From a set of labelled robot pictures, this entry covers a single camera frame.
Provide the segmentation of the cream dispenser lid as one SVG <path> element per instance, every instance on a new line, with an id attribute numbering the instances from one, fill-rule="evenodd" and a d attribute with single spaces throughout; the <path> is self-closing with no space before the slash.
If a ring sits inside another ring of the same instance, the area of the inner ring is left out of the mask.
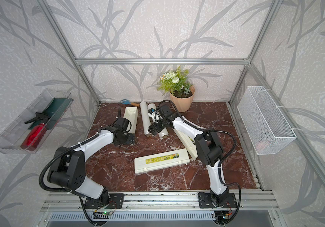
<path id="1" fill-rule="evenodd" d="M 183 165 L 189 162 L 189 154 L 185 148 L 143 156 L 134 160 L 135 174 Z"/>

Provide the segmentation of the cream dispenser box base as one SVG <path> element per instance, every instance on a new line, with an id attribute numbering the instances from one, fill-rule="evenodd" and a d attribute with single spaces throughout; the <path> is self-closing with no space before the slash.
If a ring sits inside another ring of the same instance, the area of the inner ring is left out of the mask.
<path id="1" fill-rule="evenodd" d="M 138 108 L 137 107 L 126 107 L 124 112 L 124 118 L 128 119 L 132 126 L 128 133 L 136 133 L 136 126 L 138 120 Z"/>

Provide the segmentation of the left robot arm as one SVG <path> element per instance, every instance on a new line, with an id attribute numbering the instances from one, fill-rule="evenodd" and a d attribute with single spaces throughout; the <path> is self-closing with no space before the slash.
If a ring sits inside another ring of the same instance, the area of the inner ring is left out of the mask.
<path id="1" fill-rule="evenodd" d="M 54 158 L 41 171 L 40 187 L 48 192 L 70 192 L 102 204 L 109 203 L 108 189 L 86 176 L 86 161 L 107 145 L 134 144 L 135 134 L 129 133 L 130 129 L 130 120 L 117 117 L 115 122 L 102 127 L 85 141 L 72 147 L 58 148 Z"/>

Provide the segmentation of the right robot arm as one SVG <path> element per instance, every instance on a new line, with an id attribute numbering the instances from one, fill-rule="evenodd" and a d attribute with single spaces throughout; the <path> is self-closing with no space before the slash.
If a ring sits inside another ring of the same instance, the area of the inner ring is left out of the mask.
<path id="1" fill-rule="evenodd" d="M 203 128 L 194 124 L 168 99 L 160 102 L 155 108 L 149 108 L 148 114 L 155 121 L 148 127 L 148 131 L 153 135 L 170 127 L 194 140 L 198 159 L 207 166 L 212 202 L 218 208 L 223 207 L 229 196 L 228 187 L 231 185 L 225 181 L 222 164 L 235 151 L 237 145 L 235 136 L 227 131 Z M 226 134 L 233 140 L 232 148 L 227 153 L 224 152 L 218 133 Z"/>

